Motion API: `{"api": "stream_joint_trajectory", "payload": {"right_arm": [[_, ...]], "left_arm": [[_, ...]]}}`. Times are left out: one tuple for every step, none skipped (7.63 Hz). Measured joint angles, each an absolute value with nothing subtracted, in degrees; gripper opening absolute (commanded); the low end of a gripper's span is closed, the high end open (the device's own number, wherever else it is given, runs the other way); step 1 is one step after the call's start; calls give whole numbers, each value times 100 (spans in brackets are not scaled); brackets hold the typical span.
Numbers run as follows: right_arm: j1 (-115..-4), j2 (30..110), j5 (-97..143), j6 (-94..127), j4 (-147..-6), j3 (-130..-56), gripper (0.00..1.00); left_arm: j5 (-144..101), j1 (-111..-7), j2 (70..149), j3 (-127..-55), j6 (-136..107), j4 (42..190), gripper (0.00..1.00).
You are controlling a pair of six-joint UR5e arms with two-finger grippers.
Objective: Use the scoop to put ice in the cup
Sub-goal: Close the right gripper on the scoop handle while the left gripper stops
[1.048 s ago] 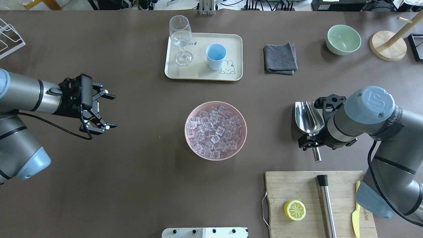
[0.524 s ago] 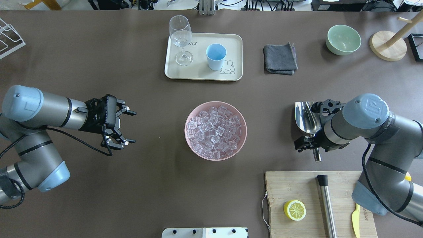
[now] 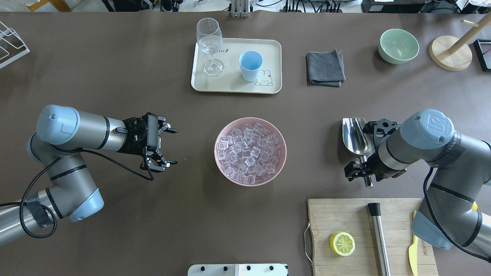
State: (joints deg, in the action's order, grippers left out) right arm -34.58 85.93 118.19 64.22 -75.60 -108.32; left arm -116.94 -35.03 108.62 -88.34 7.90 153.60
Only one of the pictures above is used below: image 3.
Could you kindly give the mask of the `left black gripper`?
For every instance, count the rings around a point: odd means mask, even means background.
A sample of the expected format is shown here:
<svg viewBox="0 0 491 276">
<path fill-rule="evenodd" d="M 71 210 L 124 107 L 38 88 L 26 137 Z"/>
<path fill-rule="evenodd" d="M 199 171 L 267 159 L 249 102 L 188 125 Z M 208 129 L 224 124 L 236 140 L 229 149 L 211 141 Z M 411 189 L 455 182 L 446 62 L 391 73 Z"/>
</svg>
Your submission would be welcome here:
<svg viewBox="0 0 491 276">
<path fill-rule="evenodd" d="M 164 172 L 166 168 L 178 163 L 165 159 L 160 151 L 160 134 L 178 133 L 178 130 L 167 122 L 166 117 L 148 112 L 142 117 L 123 120 L 123 123 L 123 127 L 114 129 L 114 133 L 125 137 L 122 147 L 117 152 L 143 157 L 140 168 L 155 173 Z"/>
</svg>

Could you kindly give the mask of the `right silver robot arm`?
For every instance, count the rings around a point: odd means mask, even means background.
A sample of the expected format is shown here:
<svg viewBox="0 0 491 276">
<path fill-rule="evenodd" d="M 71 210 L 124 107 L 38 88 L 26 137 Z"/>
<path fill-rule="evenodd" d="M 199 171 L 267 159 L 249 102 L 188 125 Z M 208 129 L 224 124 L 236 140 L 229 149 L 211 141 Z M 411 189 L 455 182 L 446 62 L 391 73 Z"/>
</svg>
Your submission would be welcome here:
<svg viewBox="0 0 491 276">
<path fill-rule="evenodd" d="M 490 216 L 472 208 L 481 187 L 490 184 L 490 143 L 456 131 L 451 119 L 435 109 L 416 112 L 402 124 L 370 121 L 364 132 L 373 136 L 375 150 L 366 161 L 345 166 L 348 180 L 396 178 L 425 161 L 430 170 L 412 233 L 442 250 L 456 247 L 490 262 Z"/>
</svg>

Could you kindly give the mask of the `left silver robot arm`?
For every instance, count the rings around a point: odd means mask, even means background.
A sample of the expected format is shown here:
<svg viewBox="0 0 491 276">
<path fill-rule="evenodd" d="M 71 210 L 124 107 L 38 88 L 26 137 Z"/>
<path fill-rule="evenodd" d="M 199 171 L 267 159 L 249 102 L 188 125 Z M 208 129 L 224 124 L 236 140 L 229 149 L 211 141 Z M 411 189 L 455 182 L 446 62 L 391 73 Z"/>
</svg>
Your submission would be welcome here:
<svg viewBox="0 0 491 276">
<path fill-rule="evenodd" d="M 2 246 L 23 236 L 44 239 L 58 220 L 78 222 L 100 211 L 104 200 L 81 156 L 100 150 L 142 157 L 144 179 L 164 172 L 176 161 L 161 152 L 161 133 L 177 133 L 165 117 L 151 112 L 117 120 L 72 107 L 48 105 L 28 140 L 27 152 L 44 165 L 22 198 L 1 205 Z"/>
</svg>

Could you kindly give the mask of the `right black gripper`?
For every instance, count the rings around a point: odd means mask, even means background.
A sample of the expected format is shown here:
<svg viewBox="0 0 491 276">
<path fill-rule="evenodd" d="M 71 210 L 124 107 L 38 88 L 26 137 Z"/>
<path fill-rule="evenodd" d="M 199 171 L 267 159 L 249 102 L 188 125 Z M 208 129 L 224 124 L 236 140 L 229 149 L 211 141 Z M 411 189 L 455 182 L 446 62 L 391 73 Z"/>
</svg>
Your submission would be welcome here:
<svg viewBox="0 0 491 276">
<path fill-rule="evenodd" d="M 399 127 L 400 124 L 398 124 L 396 121 L 389 121 L 387 119 L 367 121 L 366 125 L 363 127 L 363 132 L 373 136 L 373 143 L 375 146 L 374 153 L 367 157 L 367 161 L 369 161 L 370 157 L 375 154 L 376 146 L 379 146 Z M 360 160 L 351 161 L 344 168 L 345 177 L 348 178 L 349 181 L 363 177 L 365 182 L 372 182 L 371 176 L 375 173 L 368 167 L 367 161 L 363 163 L 361 163 Z"/>
</svg>

